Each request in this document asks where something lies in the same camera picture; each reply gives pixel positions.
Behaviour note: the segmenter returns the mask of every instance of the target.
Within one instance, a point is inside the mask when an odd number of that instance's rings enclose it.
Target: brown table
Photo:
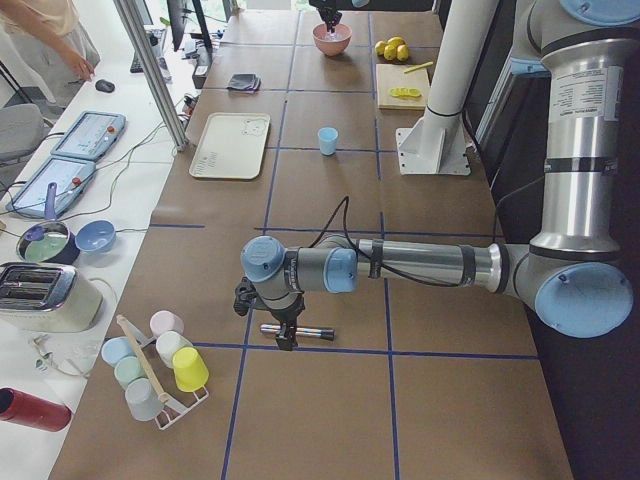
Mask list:
[[[343,22],[352,42],[328,58],[313,46],[315,13],[231,19],[187,134],[197,142],[213,112],[268,113],[260,176],[195,180],[193,149],[177,155],[118,307],[148,334],[155,311],[180,315],[211,371],[211,397],[159,431],[130,417],[99,359],[51,479],[571,478],[512,298],[362,278],[353,294],[305,295],[299,323],[332,326],[337,338],[300,339],[292,353],[259,332],[267,313],[234,314],[242,246],[260,234],[308,245],[344,195],[353,237],[490,243],[481,164],[464,178],[401,176],[395,129],[421,112],[376,108],[372,45],[402,33],[413,63],[437,60],[437,16],[346,12]],[[262,78],[259,92],[225,89],[249,72]],[[331,157],[317,150],[325,125],[340,132]],[[153,347],[145,352],[158,365]]]

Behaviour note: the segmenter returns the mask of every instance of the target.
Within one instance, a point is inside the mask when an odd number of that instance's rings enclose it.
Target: warning sticker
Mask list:
[[[621,67],[607,67],[554,78],[549,123],[586,117],[617,121],[622,73]]]

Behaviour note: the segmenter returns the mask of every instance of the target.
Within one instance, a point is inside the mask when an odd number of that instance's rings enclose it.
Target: computer mouse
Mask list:
[[[111,83],[109,80],[105,80],[104,78],[98,80],[96,82],[96,90],[99,92],[111,93],[116,89],[116,86]]]

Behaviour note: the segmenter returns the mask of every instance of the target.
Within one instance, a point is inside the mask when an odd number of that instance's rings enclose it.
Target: yellow cup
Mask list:
[[[209,380],[209,370],[193,347],[184,347],[173,355],[173,373],[176,386],[183,392],[195,392]]]

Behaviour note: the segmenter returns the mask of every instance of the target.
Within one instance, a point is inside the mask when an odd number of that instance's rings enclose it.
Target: red can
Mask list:
[[[0,388],[0,420],[57,432],[71,421],[71,410],[15,388]]]

